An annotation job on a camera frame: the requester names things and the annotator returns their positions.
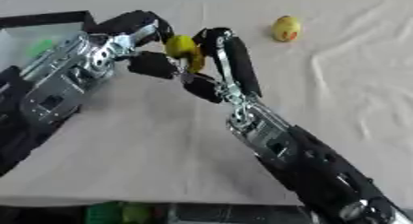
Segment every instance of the yellow ball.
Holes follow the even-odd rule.
[[[300,34],[301,24],[295,17],[284,16],[273,24],[272,31],[277,41],[293,41]]]

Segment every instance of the robotic hand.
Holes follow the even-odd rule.
[[[371,178],[259,100],[262,93],[247,49],[230,29],[203,29],[193,41],[204,56],[213,58],[221,79],[188,71],[188,61],[182,60],[174,63],[175,68],[170,64],[169,77],[164,78],[178,73],[183,87],[197,97],[214,103],[227,102],[232,107],[227,119],[229,130],[304,205],[327,223],[413,223]],[[191,58],[187,48],[181,49],[186,51],[174,57]]]
[[[26,158],[111,77],[114,62],[173,36],[154,13],[135,11],[80,31],[21,67],[0,73],[0,175]]]

